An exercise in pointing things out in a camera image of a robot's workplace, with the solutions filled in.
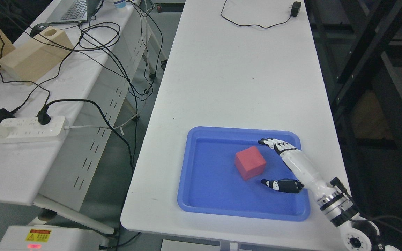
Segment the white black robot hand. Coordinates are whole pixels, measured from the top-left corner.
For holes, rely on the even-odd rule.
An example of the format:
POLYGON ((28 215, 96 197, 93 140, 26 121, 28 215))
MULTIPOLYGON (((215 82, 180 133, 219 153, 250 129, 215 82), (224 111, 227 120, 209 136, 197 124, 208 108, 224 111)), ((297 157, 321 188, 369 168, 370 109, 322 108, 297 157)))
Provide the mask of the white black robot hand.
POLYGON ((294 145, 275 138, 262 138, 258 144, 274 149, 317 202, 328 202, 337 195, 337 190, 322 178, 306 154, 294 145))

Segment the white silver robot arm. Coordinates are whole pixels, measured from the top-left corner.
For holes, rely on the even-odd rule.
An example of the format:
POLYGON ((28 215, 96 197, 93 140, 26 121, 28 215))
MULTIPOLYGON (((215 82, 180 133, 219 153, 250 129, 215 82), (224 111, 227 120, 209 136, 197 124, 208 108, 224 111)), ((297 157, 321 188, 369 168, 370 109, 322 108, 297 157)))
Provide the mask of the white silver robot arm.
POLYGON ((381 232, 373 221, 362 217, 351 200, 340 192, 322 196, 320 210, 339 230, 344 247, 349 251, 397 251, 385 245, 381 232))

